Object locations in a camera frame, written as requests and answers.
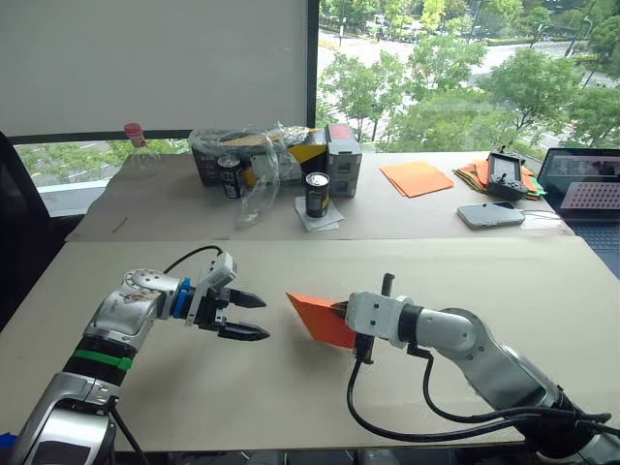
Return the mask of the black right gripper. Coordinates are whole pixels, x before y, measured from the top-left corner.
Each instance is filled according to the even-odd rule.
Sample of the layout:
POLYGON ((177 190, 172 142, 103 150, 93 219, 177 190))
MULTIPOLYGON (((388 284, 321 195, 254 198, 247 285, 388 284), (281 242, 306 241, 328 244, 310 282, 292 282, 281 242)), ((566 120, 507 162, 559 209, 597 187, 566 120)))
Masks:
MULTIPOLYGON (((391 273, 385 273, 382 282, 381 295, 383 296, 391 296, 392 283, 394 280, 394 275, 391 273)), ((330 306, 330 311, 340 318, 341 320, 346 319, 348 309, 348 301, 341 301, 333 303, 330 306)), ((364 364, 373 364, 372 360, 372 351, 374 345, 375 337, 367 334, 356 333, 356 345, 355 345, 355 354, 356 360, 360 363, 364 364)))

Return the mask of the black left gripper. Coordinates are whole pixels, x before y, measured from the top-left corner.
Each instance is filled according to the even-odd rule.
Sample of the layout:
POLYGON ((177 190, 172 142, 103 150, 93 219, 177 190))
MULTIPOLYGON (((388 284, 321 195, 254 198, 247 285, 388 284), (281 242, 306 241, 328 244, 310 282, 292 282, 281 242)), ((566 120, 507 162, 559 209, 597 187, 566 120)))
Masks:
POLYGON ((230 303, 241 308, 266 307, 265 301, 255 294, 229 288, 209 288, 201 297, 196 326, 216 332, 220 338, 236 341, 261 341, 270 336, 267 330, 257 325, 227 323, 225 310, 230 303))

